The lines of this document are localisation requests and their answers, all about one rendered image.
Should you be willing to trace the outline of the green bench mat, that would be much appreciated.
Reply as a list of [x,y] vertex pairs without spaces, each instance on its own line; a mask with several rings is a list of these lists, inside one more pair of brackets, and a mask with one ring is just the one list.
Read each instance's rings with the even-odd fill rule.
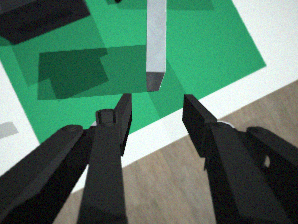
[[90,16],[19,44],[0,61],[41,144],[132,93],[129,135],[266,67],[232,0],[166,0],[166,72],[147,91],[147,0],[85,0]]

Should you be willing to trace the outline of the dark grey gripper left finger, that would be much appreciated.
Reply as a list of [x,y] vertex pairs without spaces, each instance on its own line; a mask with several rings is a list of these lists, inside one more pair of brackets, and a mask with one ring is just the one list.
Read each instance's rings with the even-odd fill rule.
[[0,224],[53,224],[87,165],[76,224],[128,224],[121,157],[132,93],[95,116],[89,129],[60,128],[0,176]]

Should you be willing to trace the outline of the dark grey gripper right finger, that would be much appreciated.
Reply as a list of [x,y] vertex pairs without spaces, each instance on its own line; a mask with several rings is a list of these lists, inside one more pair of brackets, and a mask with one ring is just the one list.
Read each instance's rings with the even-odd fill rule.
[[216,224],[298,224],[296,146],[263,127],[218,121],[193,94],[184,94],[182,122],[205,158]]

